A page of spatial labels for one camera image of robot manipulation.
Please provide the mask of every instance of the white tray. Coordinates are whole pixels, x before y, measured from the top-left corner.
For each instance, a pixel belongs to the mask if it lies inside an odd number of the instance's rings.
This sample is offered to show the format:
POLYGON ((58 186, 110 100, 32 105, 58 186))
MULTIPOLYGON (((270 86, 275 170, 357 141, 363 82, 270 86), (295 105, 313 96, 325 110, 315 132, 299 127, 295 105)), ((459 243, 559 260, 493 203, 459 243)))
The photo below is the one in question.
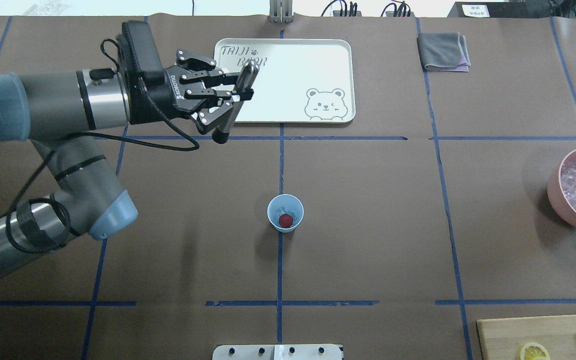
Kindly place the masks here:
POLYGON ((259 63, 238 123, 341 124, 355 117, 352 53, 342 39, 225 38, 214 59, 228 71, 248 59, 259 63))

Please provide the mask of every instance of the white bracket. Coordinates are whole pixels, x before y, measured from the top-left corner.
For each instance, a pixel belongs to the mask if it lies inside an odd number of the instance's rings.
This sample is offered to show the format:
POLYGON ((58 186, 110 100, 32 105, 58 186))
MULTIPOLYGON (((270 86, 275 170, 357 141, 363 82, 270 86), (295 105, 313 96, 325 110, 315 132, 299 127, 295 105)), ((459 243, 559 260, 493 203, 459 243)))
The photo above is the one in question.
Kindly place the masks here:
POLYGON ((271 23, 293 22, 293 0, 270 0, 271 23))
POLYGON ((212 360, 344 360, 335 344, 220 345, 212 360))

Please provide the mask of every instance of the light blue cup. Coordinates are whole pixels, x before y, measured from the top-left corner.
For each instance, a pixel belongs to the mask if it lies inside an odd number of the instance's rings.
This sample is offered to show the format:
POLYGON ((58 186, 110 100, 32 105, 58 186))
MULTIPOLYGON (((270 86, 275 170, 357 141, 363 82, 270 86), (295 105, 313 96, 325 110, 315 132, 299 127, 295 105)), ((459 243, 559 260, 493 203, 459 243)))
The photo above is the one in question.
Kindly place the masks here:
POLYGON ((280 194, 268 203, 268 221, 281 233, 290 233, 295 230, 304 218, 304 205, 298 198, 291 194, 280 194), (291 227, 279 226, 279 217, 288 214, 292 217, 291 227))

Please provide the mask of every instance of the red fruit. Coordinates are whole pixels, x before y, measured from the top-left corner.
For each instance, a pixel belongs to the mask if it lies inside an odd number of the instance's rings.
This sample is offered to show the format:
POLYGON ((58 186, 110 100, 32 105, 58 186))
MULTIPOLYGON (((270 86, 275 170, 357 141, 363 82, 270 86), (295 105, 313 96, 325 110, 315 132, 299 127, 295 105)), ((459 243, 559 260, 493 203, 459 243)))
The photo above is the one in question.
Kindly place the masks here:
POLYGON ((279 226, 284 229, 290 228, 293 226, 293 217, 288 214, 283 214, 279 216, 279 226))

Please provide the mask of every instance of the bear drawing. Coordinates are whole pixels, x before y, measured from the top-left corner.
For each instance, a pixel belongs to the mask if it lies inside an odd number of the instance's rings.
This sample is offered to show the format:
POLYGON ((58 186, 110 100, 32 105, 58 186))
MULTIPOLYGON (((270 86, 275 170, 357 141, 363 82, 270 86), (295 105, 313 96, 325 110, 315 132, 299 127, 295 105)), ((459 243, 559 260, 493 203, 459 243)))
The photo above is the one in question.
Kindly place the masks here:
POLYGON ((309 89, 306 91, 308 105, 306 105, 306 115, 312 121, 331 120, 343 121, 343 117, 348 114, 348 108, 344 103, 344 91, 334 89, 330 92, 309 89))

